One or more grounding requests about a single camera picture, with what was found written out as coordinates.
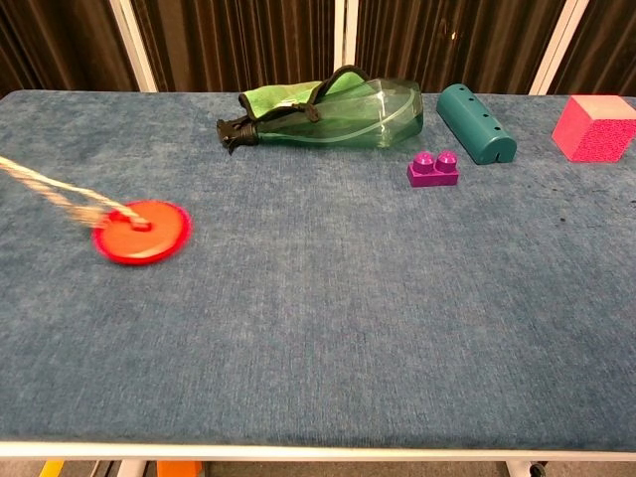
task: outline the red frisbee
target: red frisbee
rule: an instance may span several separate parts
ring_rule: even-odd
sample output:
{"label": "red frisbee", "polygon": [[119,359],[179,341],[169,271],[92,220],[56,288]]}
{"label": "red frisbee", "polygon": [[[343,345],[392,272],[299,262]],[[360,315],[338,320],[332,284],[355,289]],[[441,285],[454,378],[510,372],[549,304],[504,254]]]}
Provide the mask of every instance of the red frisbee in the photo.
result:
{"label": "red frisbee", "polygon": [[190,237],[190,217],[174,204],[141,201],[126,207],[150,225],[134,228],[120,212],[109,213],[102,227],[93,230],[92,238],[97,250],[113,261],[127,265],[154,263],[179,251]]}

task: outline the teal foam toy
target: teal foam toy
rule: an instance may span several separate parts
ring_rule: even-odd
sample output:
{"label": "teal foam toy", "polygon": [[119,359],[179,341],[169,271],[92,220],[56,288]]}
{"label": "teal foam toy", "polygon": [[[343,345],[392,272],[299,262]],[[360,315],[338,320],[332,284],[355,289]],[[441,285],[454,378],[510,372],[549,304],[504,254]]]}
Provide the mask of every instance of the teal foam toy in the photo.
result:
{"label": "teal foam toy", "polygon": [[517,142],[468,86],[449,86],[436,109],[475,164],[513,162]]}

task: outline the pink sponge block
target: pink sponge block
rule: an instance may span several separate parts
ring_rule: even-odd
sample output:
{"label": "pink sponge block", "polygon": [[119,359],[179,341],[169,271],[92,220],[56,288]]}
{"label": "pink sponge block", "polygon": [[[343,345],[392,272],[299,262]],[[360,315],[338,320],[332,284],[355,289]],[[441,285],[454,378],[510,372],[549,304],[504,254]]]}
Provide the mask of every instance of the pink sponge block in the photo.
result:
{"label": "pink sponge block", "polygon": [[575,94],[553,140],[572,162],[618,162],[636,135],[636,110],[620,96]]}

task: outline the twisted rope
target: twisted rope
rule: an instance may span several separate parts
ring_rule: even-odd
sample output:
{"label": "twisted rope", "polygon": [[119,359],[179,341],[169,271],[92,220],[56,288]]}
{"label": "twisted rope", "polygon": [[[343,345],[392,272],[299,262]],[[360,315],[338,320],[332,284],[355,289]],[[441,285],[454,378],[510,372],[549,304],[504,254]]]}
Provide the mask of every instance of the twisted rope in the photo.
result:
{"label": "twisted rope", "polygon": [[[73,220],[85,224],[90,227],[99,227],[103,223],[103,217],[106,214],[106,210],[102,206],[115,209],[122,215],[127,217],[134,226],[146,226],[148,221],[136,214],[132,209],[126,207],[118,202],[111,201],[107,197],[98,194],[91,189],[84,189],[82,187],[76,187],[72,184],[56,181],[50,179],[42,174],[21,166],[6,157],[0,156],[0,169],[4,170],[14,179],[22,182],[28,188],[36,191],[56,206],[64,208],[73,218]],[[63,195],[54,192],[51,187],[57,187],[66,191],[75,192],[81,194],[98,203],[96,206],[82,206],[73,204]]]}

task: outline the curtain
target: curtain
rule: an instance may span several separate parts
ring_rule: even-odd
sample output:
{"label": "curtain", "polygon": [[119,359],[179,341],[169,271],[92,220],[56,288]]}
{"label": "curtain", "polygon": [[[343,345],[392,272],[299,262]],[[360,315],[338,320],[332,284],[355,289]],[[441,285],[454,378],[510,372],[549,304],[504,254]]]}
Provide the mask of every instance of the curtain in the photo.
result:
{"label": "curtain", "polygon": [[0,94],[138,90],[108,0],[0,0]]}
{"label": "curtain", "polygon": [[334,0],[132,0],[163,91],[242,91],[333,71]]}
{"label": "curtain", "polygon": [[527,93],[564,0],[363,0],[356,63],[436,92]]}
{"label": "curtain", "polygon": [[549,93],[636,96],[634,0],[590,0]]}

